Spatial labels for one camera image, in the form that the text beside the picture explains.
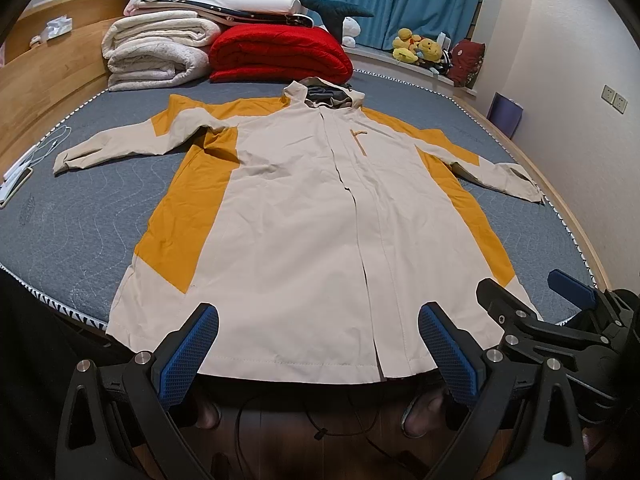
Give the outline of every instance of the jacket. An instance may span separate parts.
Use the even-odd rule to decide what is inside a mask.
[[[492,164],[344,92],[350,107],[315,104],[299,82],[281,98],[222,105],[171,95],[149,120],[58,155],[56,173],[194,139],[135,247],[108,334],[152,350],[206,302],[220,331],[201,373],[308,383],[435,368],[417,327],[428,301],[483,348],[500,341],[478,282],[530,301],[456,175],[532,202],[540,191],[519,165]]]

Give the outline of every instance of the cream folded blanket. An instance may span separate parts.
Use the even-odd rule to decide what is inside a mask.
[[[141,38],[119,46],[109,58],[108,88],[169,88],[209,75],[206,52],[167,38]]]
[[[221,33],[220,26],[198,17],[194,10],[163,10],[129,16],[114,22],[102,38],[102,55],[109,59],[121,45],[141,38],[167,38],[187,46],[207,46]]]

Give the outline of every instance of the black pants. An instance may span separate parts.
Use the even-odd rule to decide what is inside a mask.
[[[0,270],[0,479],[52,479],[62,406],[74,367],[128,362],[132,352],[79,334]],[[195,423],[192,402],[178,426]]]

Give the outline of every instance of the wooden bed frame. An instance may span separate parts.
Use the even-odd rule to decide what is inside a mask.
[[[22,14],[6,40],[0,69],[0,174],[60,120],[107,88],[108,70],[100,43],[129,0],[51,0]],[[73,30],[29,48],[45,24],[66,14]],[[598,287],[610,288],[607,274],[577,218],[529,158],[463,98],[453,99],[508,150],[562,215],[591,267]]]

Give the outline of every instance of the white plush toy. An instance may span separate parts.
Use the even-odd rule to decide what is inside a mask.
[[[356,46],[355,38],[360,34],[360,25],[356,20],[347,16],[342,22],[342,46],[354,48]]]

